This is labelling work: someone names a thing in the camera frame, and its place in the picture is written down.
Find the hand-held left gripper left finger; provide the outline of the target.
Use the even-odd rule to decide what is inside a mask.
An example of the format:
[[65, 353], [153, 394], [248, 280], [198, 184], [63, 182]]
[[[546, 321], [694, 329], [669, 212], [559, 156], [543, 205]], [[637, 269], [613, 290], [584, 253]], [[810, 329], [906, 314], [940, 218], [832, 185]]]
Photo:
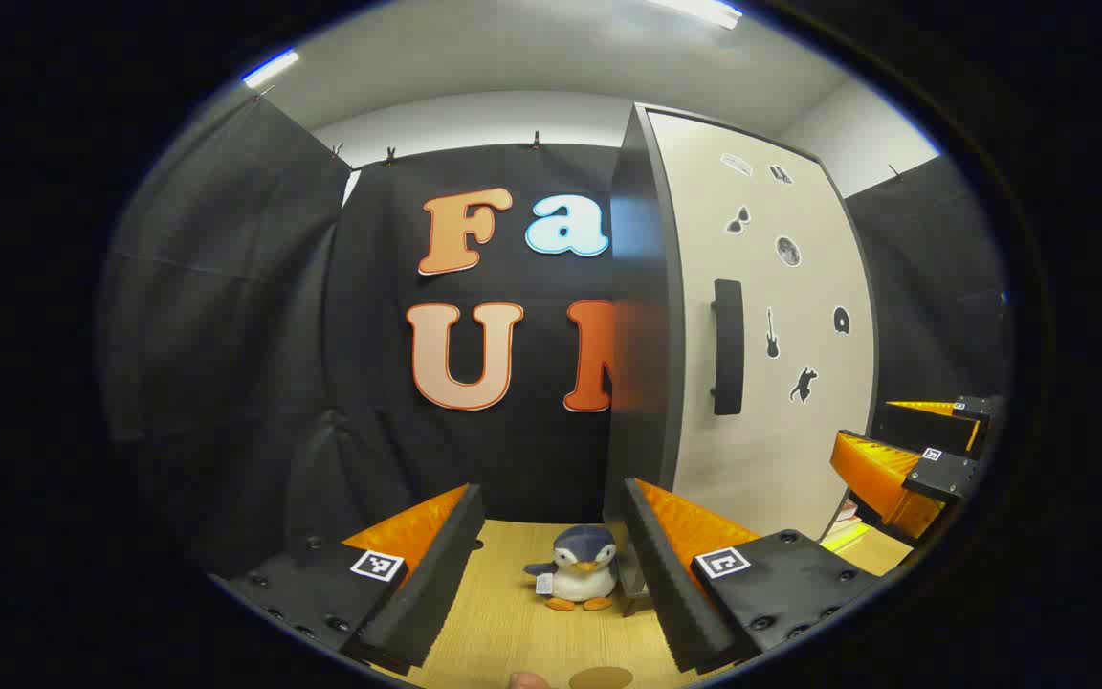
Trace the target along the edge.
[[388, 671], [426, 663], [484, 526], [464, 484], [354, 536], [214, 583], [303, 640]]

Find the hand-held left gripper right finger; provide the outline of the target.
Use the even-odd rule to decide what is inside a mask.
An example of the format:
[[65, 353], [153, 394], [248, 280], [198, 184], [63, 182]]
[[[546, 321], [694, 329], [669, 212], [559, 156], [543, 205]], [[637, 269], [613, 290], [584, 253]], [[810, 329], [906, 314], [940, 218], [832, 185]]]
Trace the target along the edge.
[[639, 478], [624, 520], [678, 670], [748, 661], [831, 622], [878, 583], [796, 529], [758, 536]]

